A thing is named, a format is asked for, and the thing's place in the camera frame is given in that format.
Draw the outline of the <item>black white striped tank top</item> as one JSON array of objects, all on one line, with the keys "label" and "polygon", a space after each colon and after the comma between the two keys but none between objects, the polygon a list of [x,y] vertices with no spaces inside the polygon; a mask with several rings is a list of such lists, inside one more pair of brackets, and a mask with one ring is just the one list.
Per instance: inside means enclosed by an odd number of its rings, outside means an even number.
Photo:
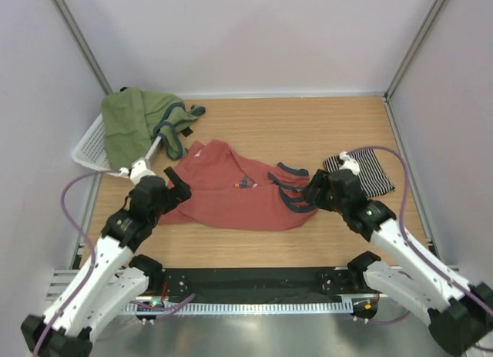
[{"label": "black white striped tank top", "polygon": [[[366,149],[347,153],[360,165],[361,172],[357,176],[367,197],[382,197],[395,191],[395,186],[384,172],[384,169],[373,150]],[[323,162],[323,167],[328,173],[339,170],[339,154],[328,157]]]}]

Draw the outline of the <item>salmon red tank top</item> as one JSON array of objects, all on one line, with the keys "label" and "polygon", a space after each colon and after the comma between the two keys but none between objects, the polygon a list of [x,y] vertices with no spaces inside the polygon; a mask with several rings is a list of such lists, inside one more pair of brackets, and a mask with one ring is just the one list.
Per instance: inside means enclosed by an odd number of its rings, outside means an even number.
[{"label": "salmon red tank top", "polygon": [[174,170],[192,196],[164,214],[161,224],[286,231],[304,225],[317,212],[303,199],[310,182],[307,170],[243,157],[220,140],[194,142]]}]

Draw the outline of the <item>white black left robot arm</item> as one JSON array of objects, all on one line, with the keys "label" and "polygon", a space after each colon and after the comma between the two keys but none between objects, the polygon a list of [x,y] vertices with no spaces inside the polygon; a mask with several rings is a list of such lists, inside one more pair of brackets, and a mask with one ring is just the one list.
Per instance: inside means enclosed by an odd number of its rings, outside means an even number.
[{"label": "white black left robot arm", "polygon": [[164,173],[153,173],[145,160],[120,170],[134,185],[123,206],[108,217],[97,242],[86,243],[89,259],[64,292],[21,325],[34,356],[89,355],[101,331],[135,297],[162,289],[163,266],[136,251],[164,214],[192,196],[173,168]]}]

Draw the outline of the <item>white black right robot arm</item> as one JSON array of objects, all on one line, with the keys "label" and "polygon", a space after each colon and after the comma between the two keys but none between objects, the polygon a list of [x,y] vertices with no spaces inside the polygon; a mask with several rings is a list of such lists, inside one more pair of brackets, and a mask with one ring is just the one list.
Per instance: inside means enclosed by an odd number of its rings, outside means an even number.
[{"label": "white black right robot arm", "polygon": [[304,200],[339,214],[348,228],[390,254],[391,267],[366,251],[348,265],[354,291],[372,289],[392,298],[419,318],[434,341],[460,356],[492,331],[492,289],[469,280],[441,262],[417,241],[384,203],[368,198],[350,170],[318,170],[304,188]]}]

